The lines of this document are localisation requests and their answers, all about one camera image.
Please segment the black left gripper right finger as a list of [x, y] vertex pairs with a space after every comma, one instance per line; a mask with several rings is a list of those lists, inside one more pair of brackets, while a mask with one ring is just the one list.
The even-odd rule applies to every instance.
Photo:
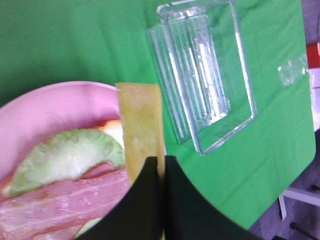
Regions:
[[175, 156], [165, 157], [166, 240], [258, 240], [217, 210], [188, 179]]

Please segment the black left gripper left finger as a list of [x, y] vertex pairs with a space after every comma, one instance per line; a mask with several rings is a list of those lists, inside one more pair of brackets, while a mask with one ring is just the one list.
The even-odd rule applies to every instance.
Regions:
[[122, 200], [78, 240], [160, 240], [163, 237], [158, 159], [147, 157]]

